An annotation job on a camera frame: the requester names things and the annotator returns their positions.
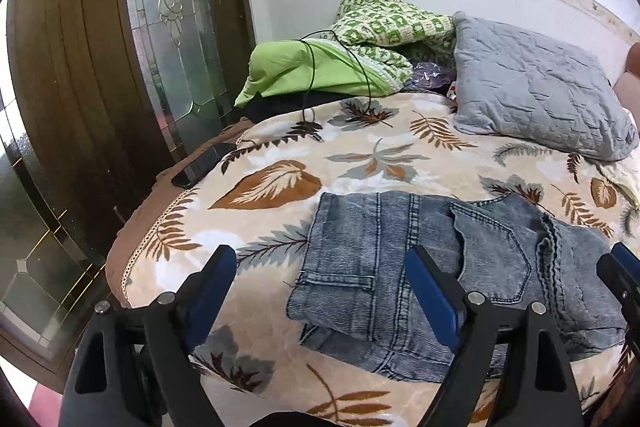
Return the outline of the black smartphone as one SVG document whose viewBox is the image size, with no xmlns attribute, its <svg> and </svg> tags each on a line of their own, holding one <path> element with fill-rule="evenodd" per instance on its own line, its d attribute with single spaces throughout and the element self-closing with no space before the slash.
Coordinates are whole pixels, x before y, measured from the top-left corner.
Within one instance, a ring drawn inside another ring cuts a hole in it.
<svg viewBox="0 0 640 427">
<path fill-rule="evenodd" d="M 204 150 L 200 156 L 190 160 L 186 167 L 175 174 L 171 184 L 183 190 L 190 190 L 200 183 L 228 154 L 235 150 L 232 143 L 218 143 Z"/>
</svg>

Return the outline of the leaf pattern beige blanket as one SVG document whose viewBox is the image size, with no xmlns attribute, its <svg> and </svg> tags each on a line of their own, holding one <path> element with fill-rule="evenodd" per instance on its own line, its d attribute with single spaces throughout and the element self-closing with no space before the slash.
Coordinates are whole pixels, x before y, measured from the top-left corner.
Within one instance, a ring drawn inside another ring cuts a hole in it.
<svg viewBox="0 0 640 427">
<path fill-rule="evenodd" d="M 236 275 L 192 355 L 224 422 L 277 410 L 340 426 L 413 426 L 451 363 L 404 269 L 423 246 L 496 305 L 542 303 L 590 407 L 634 363 L 596 273 L 639 246 L 639 159 L 599 164 L 463 134 L 440 95 L 351 98 L 227 133 L 191 188 L 172 172 L 119 232 L 106 276 L 133 308 L 175 291 L 215 249 Z"/>
</svg>

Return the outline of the wooden glass door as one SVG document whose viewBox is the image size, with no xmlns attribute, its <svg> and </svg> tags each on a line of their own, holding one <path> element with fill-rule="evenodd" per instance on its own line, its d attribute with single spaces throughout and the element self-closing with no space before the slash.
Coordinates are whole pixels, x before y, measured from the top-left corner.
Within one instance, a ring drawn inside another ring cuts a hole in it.
<svg viewBox="0 0 640 427">
<path fill-rule="evenodd" d="M 1 0 L 1 355 L 65 386 L 117 233 L 221 132 L 245 0 Z"/>
</svg>

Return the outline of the blue denim pants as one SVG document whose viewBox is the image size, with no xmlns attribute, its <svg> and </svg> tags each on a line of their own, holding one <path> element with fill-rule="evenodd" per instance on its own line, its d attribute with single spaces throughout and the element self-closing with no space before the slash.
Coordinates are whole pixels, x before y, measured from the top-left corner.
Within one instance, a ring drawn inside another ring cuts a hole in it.
<svg viewBox="0 0 640 427">
<path fill-rule="evenodd" d="M 481 202 L 405 192 L 324 194 L 286 313 L 308 349 L 395 381 L 438 383 L 461 346 L 463 298 L 541 303 L 581 360 L 626 323 L 599 279 L 610 247 L 518 195 Z"/>
</svg>

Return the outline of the green patterned quilt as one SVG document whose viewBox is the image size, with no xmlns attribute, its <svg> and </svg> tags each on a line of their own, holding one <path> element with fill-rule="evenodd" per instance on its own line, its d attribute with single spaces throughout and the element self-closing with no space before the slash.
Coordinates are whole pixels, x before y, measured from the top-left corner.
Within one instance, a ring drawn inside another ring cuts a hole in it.
<svg viewBox="0 0 640 427">
<path fill-rule="evenodd" d="M 330 28 L 259 43 L 234 105 L 307 90 L 382 98 L 404 87 L 414 61 L 451 62 L 454 40 L 449 15 L 402 0 L 341 0 Z"/>
</svg>

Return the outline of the white cream pillow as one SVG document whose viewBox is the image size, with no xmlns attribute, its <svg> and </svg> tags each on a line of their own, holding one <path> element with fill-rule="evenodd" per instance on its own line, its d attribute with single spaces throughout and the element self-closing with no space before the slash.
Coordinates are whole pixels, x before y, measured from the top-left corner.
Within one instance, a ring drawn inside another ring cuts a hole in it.
<svg viewBox="0 0 640 427">
<path fill-rule="evenodd" d="M 602 176 L 623 192 L 634 208 L 639 207 L 639 161 L 631 157 L 621 161 L 602 162 Z"/>
</svg>

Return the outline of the purple cloth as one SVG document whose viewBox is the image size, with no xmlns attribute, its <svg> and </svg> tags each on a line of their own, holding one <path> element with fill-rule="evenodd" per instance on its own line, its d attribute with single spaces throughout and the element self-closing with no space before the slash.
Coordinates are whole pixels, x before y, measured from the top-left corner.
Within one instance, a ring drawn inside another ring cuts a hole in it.
<svg viewBox="0 0 640 427">
<path fill-rule="evenodd" d="M 419 62 L 413 66 L 411 76 L 404 84 L 408 92 L 433 91 L 446 94 L 456 80 L 454 68 L 442 67 L 433 62 Z"/>
</svg>

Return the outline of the grey quilted pillow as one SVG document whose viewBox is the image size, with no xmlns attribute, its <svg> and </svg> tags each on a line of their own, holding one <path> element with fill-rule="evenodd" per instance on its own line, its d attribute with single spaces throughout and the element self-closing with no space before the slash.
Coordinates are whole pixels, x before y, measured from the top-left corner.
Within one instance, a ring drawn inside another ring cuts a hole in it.
<svg viewBox="0 0 640 427">
<path fill-rule="evenodd" d="M 593 54 L 518 26 L 454 13 L 457 114 L 469 134 L 504 135 L 618 161 L 636 125 Z"/>
</svg>

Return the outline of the pink headboard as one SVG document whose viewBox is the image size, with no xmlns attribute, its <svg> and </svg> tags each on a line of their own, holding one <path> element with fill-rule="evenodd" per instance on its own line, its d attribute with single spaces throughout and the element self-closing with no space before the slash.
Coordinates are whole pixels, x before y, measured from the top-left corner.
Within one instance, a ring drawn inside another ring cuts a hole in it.
<svg viewBox="0 0 640 427">
<path fill-rule="evenodd" d="M 614 92 L 626 109 L 629 110 L 636 126 L 640 124 L 640 43 L 634 43 L 628 52 L 625 70 L 616 81 Z"/>
</svg>

